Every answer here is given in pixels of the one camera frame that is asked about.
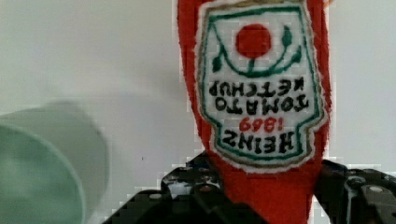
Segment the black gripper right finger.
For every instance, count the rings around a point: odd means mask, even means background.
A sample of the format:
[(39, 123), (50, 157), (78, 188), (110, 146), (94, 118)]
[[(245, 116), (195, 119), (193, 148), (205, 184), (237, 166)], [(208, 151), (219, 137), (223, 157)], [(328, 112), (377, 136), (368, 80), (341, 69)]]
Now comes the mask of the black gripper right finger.
[(331, 224), (396, 224), (396, 179), (323, 160), (314, 195)]

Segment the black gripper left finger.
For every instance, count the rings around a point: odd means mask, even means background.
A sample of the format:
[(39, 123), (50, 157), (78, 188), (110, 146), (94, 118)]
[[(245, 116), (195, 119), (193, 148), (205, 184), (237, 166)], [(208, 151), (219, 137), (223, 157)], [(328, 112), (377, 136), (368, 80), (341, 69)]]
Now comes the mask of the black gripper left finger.
[(267, 224), (250, 206), (224, 192), (216, 166), (202, 153), (142, 190), (103, 224)]

